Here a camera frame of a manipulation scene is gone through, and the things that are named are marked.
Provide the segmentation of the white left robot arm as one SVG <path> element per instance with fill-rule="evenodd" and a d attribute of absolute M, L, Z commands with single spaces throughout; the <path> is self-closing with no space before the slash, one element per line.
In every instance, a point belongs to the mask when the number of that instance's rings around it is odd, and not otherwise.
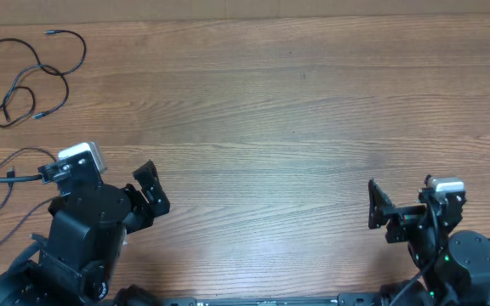
<path fill-rule="evenodd" d="M 170 202 L 152 161 L 134 171 L 140 184 L 103 183 L 85 157 L 38 169 L 55 182 L 48 236 L 34 235 L 0 275 L 0 305 L 95 305 L 109 292 L 125 237 L 152 226 Z"/>

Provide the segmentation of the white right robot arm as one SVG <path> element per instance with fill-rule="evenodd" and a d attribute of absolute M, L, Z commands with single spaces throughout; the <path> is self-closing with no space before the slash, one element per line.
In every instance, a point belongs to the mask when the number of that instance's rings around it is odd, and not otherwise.
<path fill-rule="evenodd" d="M 382 286 L 375 305 L 490 305 L 490 238 L 454 230 L 463 219 L 464 181 L 429 175 L 409 207 L 393 204 L 372 179 L 368 194 L 368 228 L 385 227 L 387 242 L 406 242 L 419 269 Z"/>

